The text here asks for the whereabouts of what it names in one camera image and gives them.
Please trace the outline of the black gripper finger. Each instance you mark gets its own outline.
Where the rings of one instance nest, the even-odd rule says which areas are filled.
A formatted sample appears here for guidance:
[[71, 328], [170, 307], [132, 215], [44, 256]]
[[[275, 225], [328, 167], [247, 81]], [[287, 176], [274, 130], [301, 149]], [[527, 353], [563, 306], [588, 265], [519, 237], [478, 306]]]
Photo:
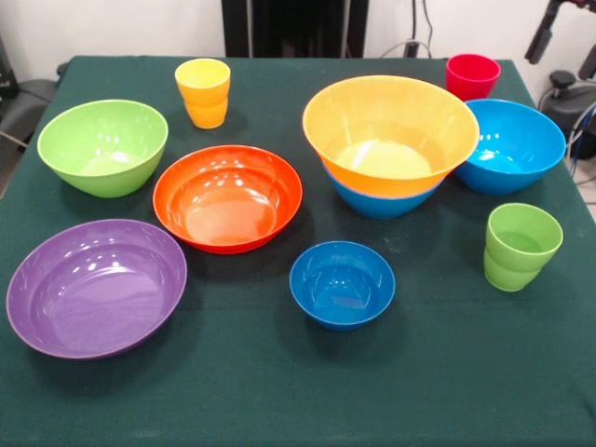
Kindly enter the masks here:
[[549, 0], [544, 16], [524, 56], [530, 64], [537, 65], [540, 62], [552, 37], [551, 28], [558, 16], [561, 5], [562, 0]]
[[580, 66], [577, 77], [581, 80], [593, 79], [596, 74], [596, 45], [593, 45], [588, 56]]

